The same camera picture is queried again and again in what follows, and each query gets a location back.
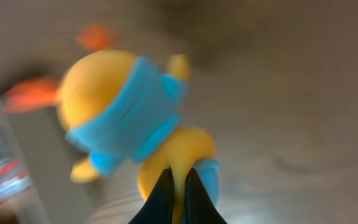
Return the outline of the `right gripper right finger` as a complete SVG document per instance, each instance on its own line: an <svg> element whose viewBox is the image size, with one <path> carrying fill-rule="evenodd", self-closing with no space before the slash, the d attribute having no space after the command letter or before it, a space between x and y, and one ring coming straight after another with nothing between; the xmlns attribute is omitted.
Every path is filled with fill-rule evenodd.
<svg viewBox="0 0 358 224"><path fill-rule="evenodd" d="M186 224L227 224L213 205L204 185L194 168L185 182Z"/></svg>

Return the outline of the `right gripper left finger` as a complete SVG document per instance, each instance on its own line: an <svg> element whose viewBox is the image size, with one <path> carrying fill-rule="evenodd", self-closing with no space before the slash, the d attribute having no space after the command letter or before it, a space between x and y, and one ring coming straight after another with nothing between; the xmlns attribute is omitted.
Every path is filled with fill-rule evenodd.
<svg viewBox="0 0 358 224"><path fill-rule="evenodd" d="M164 169L143 207L128 224L171 224L174 181L171 168Z"/></svg>

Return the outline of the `orange and blue toy figure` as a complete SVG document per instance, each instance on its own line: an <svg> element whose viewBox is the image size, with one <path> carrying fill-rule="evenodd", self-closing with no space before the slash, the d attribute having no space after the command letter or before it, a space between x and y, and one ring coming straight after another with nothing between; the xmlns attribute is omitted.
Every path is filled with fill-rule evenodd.
<svg viewBox="0 0 358 224"><path fill-rule="evenodd" d="M60 81L35 79L15 84L4 108L20 113L46 106L57 109L67 140L85 151L70 177L91 182L113 174L127 159L140 165L137 185L148 199L164 169L174 181L172 223L185 223L185 182L194 168L213 205L219 196L219 164L212 137L185 128L178 112L191 69L183 54L165 70L149 58L115 50L114 34L100 25L85 28L77 41L89 54Z"/></svg>

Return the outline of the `red toy fire truck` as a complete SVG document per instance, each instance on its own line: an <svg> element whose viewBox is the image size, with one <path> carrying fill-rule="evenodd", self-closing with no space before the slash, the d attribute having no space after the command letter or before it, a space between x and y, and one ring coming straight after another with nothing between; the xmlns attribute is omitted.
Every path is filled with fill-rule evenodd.
<svg viewBox="0 0 358 224"><path fill-rule="evenodd" d="M31 187L31 179L0 130L0 200L14 197Z"/></svg>

